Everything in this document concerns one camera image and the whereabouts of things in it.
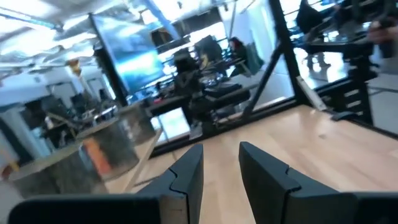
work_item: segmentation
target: ceiling light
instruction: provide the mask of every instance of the ceiling light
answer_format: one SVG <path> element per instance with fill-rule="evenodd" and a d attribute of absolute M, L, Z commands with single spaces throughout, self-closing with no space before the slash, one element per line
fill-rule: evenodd
<path fill-rule="evenodd" d="M 141 16 L 142 16 L 142 20 L 144 21 L 145 25 L 148 25 L 148 24 L 158 21 L 156 16 L 154 16 L 150 10 L 145 10 L 144 12 L 141 13 Z"/>
<path fill-rule="evenodd" d="M 37 24 L 30 23 L 30 22 L 18 21 L 18 23 L 20 23 L 23 26 L 35 29 L 35 30 L 52 30 L 51 28 L 49 28 L 47 26 L 37 25 Z"/>
<path fill-rule="evenodd" d="M 133 35 L 133 34 L 139 32 L 143 28 L 145 28 L 145 27 L 144 26 L 139 26 L 139 25 L 128 26 L 126 28 L 123 28 L 121 31 L 119 31 L 118 34 L 121 37 L 129 37 L 130 35 Z"/>
<path fill-rule="evenodd" d="M 70 37 L 70 38 L 67 38 L 67 39 L 60 40 L 60 41 L 58 41 L 56 43 L 57 43 L 57 45 L 61 45 L 65 49 L 69 49 L 69 48 L 71 48 L 73 45 L 75 45 L 77 43 L 80 43 L 80 42 L 82 42 L 84 40 L 92 39 L 92 38 L 95 38 L 95 37 L 96 37 L 95 34 L 89 34 L 89 33 L 85 32 L 85 33 L 76 35 L 74 37 Z"/>
<path fill-rule="evenodd" d="M 85 49 L 80 52 L 68 52 L 66 55 L 67 60 L 72 60 L 80 57 L 92 57 L 94 55 L 93 49 Z"/>
<path fill-rule="evenodd" d="M 0 16 L 24 23 L 24 26 L 33 29 L 58 29 L 59 26 L 50 22 L 39 20 L 32 16 L 0 7 Z"/>
<path fill-rule="evenodd" d="M 83 15 L 83 16 L 78 16 L 76 18 L 73 19 L 69 19 L 65 22 L 65 24 L 63 25 L 63 29 L 64 30 L 68 30 L 72 27 L 74 27 L 75 25 L 85 21 L 88 18 L 88 15 Z"/>
<path fill-rule="evenodd" d="M 10 47 L 6 47 L 5 49 L 1 49 L 0 54 L 1 55 L 6 55 L 6 54 L 9 54 L 9 53 L 14 52 L 16 50 L 19 50 L 19 46 L 18 45 L 13 45 L 13 46 L 10 46 Z"/>
<path fill-rule="evenodd" d="M 94 14 L 97 14 L 97 13 L 103 12 L 103 11 L 105 11 L 107 9 L 110 9 L 113 6 L 117 5 L 117 4 L 119 4 L 119 1 L 111 1 L 109 4 L 106 4 L 106 5 L 102 6 L 102 7 L 100 7 L 99 9 L 97 9 L 94 12 Z"/>

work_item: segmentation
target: monitor screen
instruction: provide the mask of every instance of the monitor screen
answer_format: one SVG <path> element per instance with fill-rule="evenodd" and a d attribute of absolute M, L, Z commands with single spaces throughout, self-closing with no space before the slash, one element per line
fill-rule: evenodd
<path fill-rule="evenodd" d="M 130 94 L 164 76 L 163 63 L 145 26 L 97 15 L 91 15 L 91 21 Z"/>

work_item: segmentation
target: metal pole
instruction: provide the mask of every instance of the metal pole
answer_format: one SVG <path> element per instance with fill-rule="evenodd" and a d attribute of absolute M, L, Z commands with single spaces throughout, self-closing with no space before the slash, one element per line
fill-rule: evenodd
<path fill-rule="evenodd" d="M 110 59 L 110 56 L 104 48 L 95 50 L 95 55 L 97 56 L 98 63 L 101 64 L 104 74 L 106 75 L 106 78 L 108 79 L 109 84 L 111 85 L 111 88 L 116 95 L 116 100 L 121 106 L 127 106 L 127 90 L 123 85 L 123 81 L 117 74 L 116 69 Z"/>
<path fill-rule="evenodd" d="M 254 94 L 253 98 L 250 100 L 247 107 L 245 107 L 242 113 L 242 118 L 247 118 L 253 112 L 253 109 L 256 106 L 257 102 L 259 101 L 259 98 L 266 87 L 269 77 L 271 77 L 272 72 L 274 71 L 274 68 L 278 63 L 281 55 L 282 55 L 282 46 L 279 44 L 276 47 L 276 49 L 273 51 L 269 65 L 267 66 L 267 69 L 260 80 L 259 87 L 257 88 L 256 93 Z"/>
<path fill-rule="evenodd" d="M 231 27 L 229 28 L 229 38 L 232 38 L 232 31 L 234 30 L 234 23 L 235 23 L 235 15 L 236 15 L 236 2 L 234 1 L 234 9 L 232 11 L 232 18 L 231 18 Z"/>
<path fill-rule="evenodd" d="M 300 76 L 299 66 L 293 51 L 293 44 L 290 40 L 290 33 L 286 26 L 286 20 L 279 1 L 268 0 L 271 13 L 275 20 L 275 31 L 282 46 L 287 71 L 289 72 L 290 82 L 295 94 L 295 98 L 299 103 L 309 104 L 305 93 L 297 82 L 297 76 Z"/>
<path fill-rule="evenodd" d="M 361 8 L 359 7 L 359 0 L 351 0 L 351 3 L 351 12 L 353 13 L 354 21 L 361 22 Z"/>
<path fill-rule="evenodd" d="M 397 11 L 397 3 L 395 0 L 384 0 L 384 14 L 395 14 Z"/>

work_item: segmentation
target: orange object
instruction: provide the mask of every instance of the orange object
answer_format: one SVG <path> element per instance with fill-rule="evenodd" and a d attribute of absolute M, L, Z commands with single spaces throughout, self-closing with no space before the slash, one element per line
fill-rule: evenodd
<path fill-rule="evenodd" d="M 78 59 L 69 60 L 67 65 L 70 67 L 73 74 L 77 75 L 77 77 L 81 75 L 80 62 Z"/>
<path fill-rule="evenodd" d="M 12 173 L 12 167 L 10 165 L 7 165 L 0 173 L 0 176 L 4 179 L 7 180 L 10 174 Z"/>
<path fill-rule="evenodd" d="M 85 139 L 83 145 L 86 147 L 88 156 L 94 163 L 94 166 L 100 175 L 111 172 L 112 168 L 101 151 L 100 145 L 93 138 Z"/>

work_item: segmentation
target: white ceiling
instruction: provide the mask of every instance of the white ceiling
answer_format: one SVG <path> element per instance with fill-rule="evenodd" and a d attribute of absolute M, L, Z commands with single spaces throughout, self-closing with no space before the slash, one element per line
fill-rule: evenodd
<path fill-rule="evenodd" d="M 101 12 L 107 9 L 107 16 L 113 16 L 115 13 L 118 14 L 120 8 L 127 9 L 127 6 L 132 7 L 136 11 L 144 11 L 146 7 L 143 1 L 145 0 L 0 0 L 0 13 L 2 8 L 9 9 L 46 22 L 65 24 L 71 19 L 84 16 L 89 12 Z M 220 3 L 225 0 L 150 1 L 153 1 L 157 5 L 168 20 L 176 21 L 181 17 L 201 13 L 209 9 L 215 2 Z M 177 2 L 182 3 L 182 8 L 179 8 Z M 157 20 L 152 13 L 146 12 L 146 14 L 150 19 Z M 84 32 L 83 27 L 83 30 L 78 31 L 74 35 L 81 33 L 84 35 Z M 0 65 L 2 65 L 0 66 L 0 77 L 2 74 L 4 75 L 1 71 L 4 71 L 4 67 L 7 67 L 4 63 L 22 62 L 25 66 L 26 63 L 36 62 L 38 55 L 48 57 L 49 55 L 60 54 L 58 47 L 60 45 L 72 47 L 73 44 L 80 43 L 74 49 L 66 50 L 67 57 L 62 57 L 65 60 L 68 57 L 78 55 L 78 51 L 88 52 L 87 50 L 91 48 L 89 45 L 92 45 L 92 41 L 84 41 L 84 38 L 82 39 L 80 36 L 73 36 L 68 39 L 61 38 L 61 41 L 53 41 L 54 37 L 59 34 L 55 30 L 0 16 Z"/>

